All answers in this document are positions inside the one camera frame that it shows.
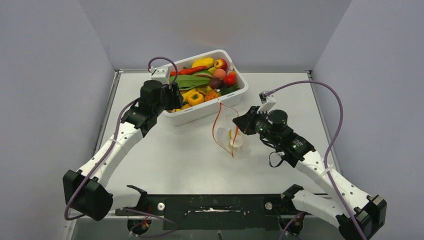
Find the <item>green leaf vegetable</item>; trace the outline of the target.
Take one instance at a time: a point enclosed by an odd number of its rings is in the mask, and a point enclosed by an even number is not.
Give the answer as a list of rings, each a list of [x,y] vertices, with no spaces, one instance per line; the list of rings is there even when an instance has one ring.
[[[169,78],[169,85],[172,85],[172,82],[175,80],[180,90],[190,90],[199,86],[208,85],[210,83],[210,78],[202,76],[193,76],[193,75],[178,75],[171,76]]]

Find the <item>clear zip top bag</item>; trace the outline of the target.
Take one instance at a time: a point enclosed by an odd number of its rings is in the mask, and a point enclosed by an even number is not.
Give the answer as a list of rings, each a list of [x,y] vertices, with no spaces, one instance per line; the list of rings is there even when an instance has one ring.
[[[250,143],[233,119],[239,117],[238,111],[220,100],[219,111],[212,125],[212,137],[215,143],[232,158],[247,158],[251,152]]]

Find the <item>white garlic bulb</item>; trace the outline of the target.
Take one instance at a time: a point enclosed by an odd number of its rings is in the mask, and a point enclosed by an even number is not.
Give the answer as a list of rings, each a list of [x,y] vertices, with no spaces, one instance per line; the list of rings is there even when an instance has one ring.
[[[232,148],[239,149],[243,146],[243,144],[244,144],[243,137],[241,136],[238,130],[235,130],[235,138],[229,140],[229,145]]]

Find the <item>red tomato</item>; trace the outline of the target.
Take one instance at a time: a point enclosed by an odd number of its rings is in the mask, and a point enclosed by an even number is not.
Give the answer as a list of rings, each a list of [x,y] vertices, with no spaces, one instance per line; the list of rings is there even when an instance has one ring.
[[[232,87],[237,83],[235,71],[230,71],[224,78],[224,83],[228,87]]]

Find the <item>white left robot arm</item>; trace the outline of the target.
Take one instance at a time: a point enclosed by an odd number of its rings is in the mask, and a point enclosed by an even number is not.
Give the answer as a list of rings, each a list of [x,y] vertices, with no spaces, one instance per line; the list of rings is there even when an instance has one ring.
[[[80,213],[79,217],[100,221],[112,210],[141,205],[146,191],[128,185],[129,192],[108,192],[109,179],[129,151],[157,124],[160,114],[180,108],[182,103],[175,81],[167,84],[145,81],[139,97],[120,111],[111,137],[86,164],[77,171],[68,170],[63,176],[64,218],[78,219],[78,216],[70,216],[69,211],[73,209]]]

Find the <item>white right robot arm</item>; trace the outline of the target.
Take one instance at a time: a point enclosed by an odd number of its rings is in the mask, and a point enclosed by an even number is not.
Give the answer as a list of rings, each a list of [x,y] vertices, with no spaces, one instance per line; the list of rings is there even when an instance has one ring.
[[[283,162],[306,175],[329,196],[323,198],[294,184],[281,194],[282,209],[289,214],[297,210],[312,214],[335,226],[346,240],[371,239],[385,224],[385,199],[357,188],[325,163],[315,147],[288,126],[285,111],[258,110],[252,106],[232,121],[243,134],[257,134]]]

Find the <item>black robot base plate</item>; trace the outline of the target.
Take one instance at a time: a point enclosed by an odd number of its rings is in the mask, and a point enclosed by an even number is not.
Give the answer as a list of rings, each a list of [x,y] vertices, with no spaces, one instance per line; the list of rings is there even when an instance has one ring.
[[[134,210],[166,219],[163,230],[279,230],[299,213],[277,194],[148,194]]]

